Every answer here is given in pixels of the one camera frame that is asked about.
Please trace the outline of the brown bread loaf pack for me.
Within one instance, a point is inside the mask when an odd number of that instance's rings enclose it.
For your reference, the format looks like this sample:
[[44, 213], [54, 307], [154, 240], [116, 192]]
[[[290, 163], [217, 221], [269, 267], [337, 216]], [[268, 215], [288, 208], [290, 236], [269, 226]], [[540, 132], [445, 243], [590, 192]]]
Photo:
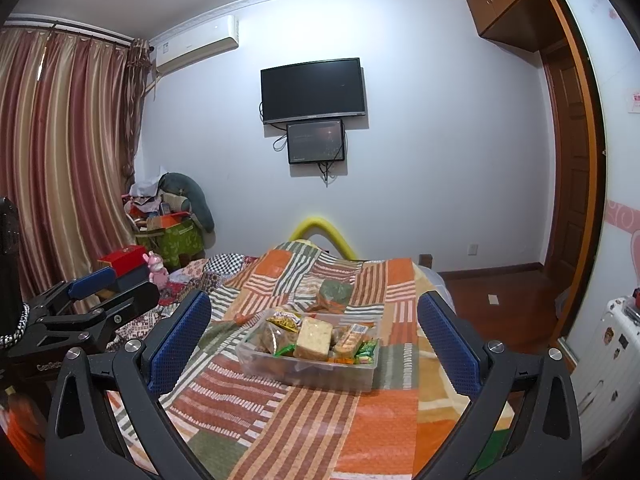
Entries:
[[293, 356], [296, 359], [326, 362], [331, 348], [333, 325], [316, 318], [304, 318]]

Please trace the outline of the orange cake pack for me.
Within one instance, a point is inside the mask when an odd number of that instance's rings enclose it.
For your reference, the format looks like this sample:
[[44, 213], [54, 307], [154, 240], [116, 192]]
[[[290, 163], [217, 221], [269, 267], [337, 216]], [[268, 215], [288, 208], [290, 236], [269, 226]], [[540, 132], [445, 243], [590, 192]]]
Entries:
[[353, 358], [366, 338], [369, 327], [362, 324], [352, 324], [344, 334], [337, 339], [333, 352], [340, 359]]

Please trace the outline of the clear bag green strip snacks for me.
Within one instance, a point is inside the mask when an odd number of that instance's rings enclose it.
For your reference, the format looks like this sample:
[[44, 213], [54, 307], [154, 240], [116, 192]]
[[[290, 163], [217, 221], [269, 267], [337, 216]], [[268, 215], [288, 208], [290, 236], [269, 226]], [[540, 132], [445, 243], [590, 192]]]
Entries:
[[260, 324], [250, 336], [255, 349], [270, 356], [292, 356], [296, 347], [298, 333], [287, 330], [271, 322]]

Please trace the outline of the pink plush toy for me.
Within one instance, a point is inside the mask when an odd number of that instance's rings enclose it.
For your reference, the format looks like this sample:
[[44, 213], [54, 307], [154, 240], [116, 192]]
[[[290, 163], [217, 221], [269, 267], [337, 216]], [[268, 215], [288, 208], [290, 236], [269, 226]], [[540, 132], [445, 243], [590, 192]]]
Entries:
[[169, 273], [165, 268], [163, 258], [155, 252], [146, 252], [142, 258], [149, 270], [149, 282], [159, 290], [164, 289], [169, 281]]

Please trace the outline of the red gift box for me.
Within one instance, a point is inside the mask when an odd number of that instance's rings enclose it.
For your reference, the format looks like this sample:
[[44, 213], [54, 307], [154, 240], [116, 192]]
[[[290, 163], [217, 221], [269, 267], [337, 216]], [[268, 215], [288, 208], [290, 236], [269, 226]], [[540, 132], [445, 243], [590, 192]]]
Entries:
[[129, 245], [119, 248], [98, 259], [98, 268], [110, 268], [118, 278], [145, 266], [146, 249], [141, 245]]

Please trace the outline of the white suitcase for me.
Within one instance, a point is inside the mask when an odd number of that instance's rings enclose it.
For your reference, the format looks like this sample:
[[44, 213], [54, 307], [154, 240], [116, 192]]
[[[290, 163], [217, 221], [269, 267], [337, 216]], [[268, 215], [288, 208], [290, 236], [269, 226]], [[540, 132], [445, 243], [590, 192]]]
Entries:
[[639, 406], [639, 309], [631, 296], [611, 300], [572, 373], [582, 459], [606, 448]]

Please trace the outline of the grey plush pillow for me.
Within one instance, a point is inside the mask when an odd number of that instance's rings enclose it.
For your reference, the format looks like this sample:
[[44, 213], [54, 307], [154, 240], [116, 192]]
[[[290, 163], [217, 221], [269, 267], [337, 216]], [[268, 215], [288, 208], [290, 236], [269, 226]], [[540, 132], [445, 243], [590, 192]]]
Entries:
[[158, 189], [172, 212], [190, 212], [200, 229], [206, 233], [214, 232], [215, 222], [205, 194], [192, 178], [178, 172], [166, 172], [160, 178]]

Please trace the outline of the patchwork striped blanket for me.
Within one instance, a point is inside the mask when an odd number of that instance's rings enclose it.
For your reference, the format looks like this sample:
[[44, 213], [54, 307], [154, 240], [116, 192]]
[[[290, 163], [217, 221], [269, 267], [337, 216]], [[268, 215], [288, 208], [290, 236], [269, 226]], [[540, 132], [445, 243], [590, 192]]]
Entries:
[[200, 259], [111, 348], [196, 290], [210, 321], [160, 403], [214, 478], [409, 479], [469, 406], [418, 323], [419, 297], [445, 283], [407, 258], [349, 261], [296, 240]]

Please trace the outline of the striped red curtain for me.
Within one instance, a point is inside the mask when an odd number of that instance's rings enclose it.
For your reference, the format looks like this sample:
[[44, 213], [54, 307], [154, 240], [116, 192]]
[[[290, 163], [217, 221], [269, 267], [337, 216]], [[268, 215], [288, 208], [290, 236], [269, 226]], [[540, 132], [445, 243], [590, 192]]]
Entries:
[[1, 32], [1, 193], [17, 206], [23, 296], [82, 278], [134, 241], [134, 180], [149, 46], [56, 29]]

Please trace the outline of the white air conditioner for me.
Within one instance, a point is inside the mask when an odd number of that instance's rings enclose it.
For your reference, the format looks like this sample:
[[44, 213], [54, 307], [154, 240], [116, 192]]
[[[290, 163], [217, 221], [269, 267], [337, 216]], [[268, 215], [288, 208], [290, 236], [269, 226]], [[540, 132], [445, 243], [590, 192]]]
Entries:
[[239, 22], [234, 15], [203, 23], [162, 41], [154, 50], [161, 75], [239, 47]]

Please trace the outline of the wooden door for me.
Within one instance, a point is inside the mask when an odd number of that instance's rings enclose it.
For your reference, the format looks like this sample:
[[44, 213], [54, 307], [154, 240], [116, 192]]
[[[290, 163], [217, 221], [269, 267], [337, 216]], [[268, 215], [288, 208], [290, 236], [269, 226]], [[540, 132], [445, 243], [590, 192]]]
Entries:
[[597, 107], [585, 64], [562, 40], [542, 51], [555, 146], [552, 230], [544, 270], [558, 286], [556, 314], [582, 298], [593, 252], [598, 170]]

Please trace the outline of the wooden overhead cabinet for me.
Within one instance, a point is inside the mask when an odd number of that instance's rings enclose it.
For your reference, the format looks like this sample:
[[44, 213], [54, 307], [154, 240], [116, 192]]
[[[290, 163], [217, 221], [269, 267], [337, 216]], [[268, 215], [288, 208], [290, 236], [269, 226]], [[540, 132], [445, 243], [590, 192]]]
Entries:
[[478, 34], [489, 41], [536, 52], [565, 38], [551, 0], [466, 0]]

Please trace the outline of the yellow padded bed rail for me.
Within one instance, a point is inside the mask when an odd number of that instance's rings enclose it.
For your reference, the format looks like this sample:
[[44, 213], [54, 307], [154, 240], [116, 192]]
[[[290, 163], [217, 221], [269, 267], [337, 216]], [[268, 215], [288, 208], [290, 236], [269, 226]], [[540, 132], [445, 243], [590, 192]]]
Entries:
[[329, 220], [322, 217], [309, 216], [299, 222], [288, 240], [290, 242], [306, 240], [309, 234], [319, 234], [323, 236], [332, 244], [343, 259], [349, 261], [357, 261], [359, 259], [355, 249], [347, 243], [346, 238], [341, 232], [329, 222]]

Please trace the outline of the small black wall monitor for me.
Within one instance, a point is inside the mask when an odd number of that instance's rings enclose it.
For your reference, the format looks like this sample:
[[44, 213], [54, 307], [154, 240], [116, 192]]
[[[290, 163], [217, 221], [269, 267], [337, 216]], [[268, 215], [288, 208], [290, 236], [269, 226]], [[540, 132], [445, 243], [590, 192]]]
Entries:
[[345, 159], [345, 131], [341, 119], [293, 122], [286, 127], [290, 165], [342, 162]]

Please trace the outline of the black wall television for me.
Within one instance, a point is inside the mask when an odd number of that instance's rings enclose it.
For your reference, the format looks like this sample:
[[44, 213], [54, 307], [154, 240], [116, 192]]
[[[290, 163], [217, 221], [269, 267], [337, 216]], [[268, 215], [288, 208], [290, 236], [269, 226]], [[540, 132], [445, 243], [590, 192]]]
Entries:
[[262, 122], [366, 114], [360, 58], [296, 63], [260, 72]]

